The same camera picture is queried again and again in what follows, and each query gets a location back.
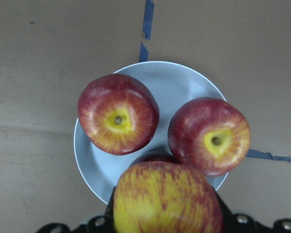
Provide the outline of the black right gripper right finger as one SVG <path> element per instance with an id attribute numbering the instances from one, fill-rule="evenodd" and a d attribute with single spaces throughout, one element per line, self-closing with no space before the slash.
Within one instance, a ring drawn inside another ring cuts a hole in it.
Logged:
<path id="1" fill-rule="evenodd" d="M 254 220 L 245 214 L 233 214 L 219 194 L 214 191 L 223 215 L 223 233 L 256 233 Z"/>

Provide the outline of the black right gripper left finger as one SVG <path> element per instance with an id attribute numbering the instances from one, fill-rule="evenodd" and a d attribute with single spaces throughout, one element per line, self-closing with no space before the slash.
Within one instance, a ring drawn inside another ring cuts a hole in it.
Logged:
<path id="1" fill-rule="evenodd" d="M 115 187 L 113 188 L 108 205 L 103 215 L 90 219 L 86 226 L 87 233 L 115 233 L 113 204 L 114 204 Z"/>

